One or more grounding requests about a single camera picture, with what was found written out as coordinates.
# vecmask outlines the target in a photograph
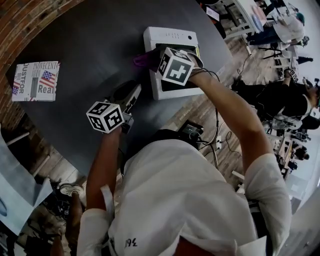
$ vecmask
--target white sneaker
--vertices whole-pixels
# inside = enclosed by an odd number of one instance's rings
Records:
[[[85,191],[81,186],[78,185],[63,184],[60,187],[61,194],[71,197],[73,192],[77,192],[81,197]]]

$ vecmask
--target american flag print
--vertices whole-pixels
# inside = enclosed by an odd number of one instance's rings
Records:
[[[18,95],[19,87],[20,87],[20,83],[14,81],[13,82],[13,87],[12,87],[12,93],[14,95]]]
[[[55,83],[56,83],[56,75],[45,70],[43,72],[42,77],[40,78],[39,84],[54,88]]]

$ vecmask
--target chair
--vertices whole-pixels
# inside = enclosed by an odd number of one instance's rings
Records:
[[[0,221],[18,236],[32,211],[51,192],[49,179],[37,184],[11,153],[0,132]]]

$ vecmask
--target black and white cube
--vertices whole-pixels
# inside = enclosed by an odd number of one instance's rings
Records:
[[[194,66],[194,62],[187,54],[167,47],[156,76],[161,80],[184,86]]]
[[[93,129],[106,134],[109,134],[125,122],[120,106],[107,102],[97,101],[86,115]]]

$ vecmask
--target power outlet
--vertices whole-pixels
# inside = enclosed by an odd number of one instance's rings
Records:
[[[214,144],[215,150],[220,150],[222,147],[221,136],[217,136]]]

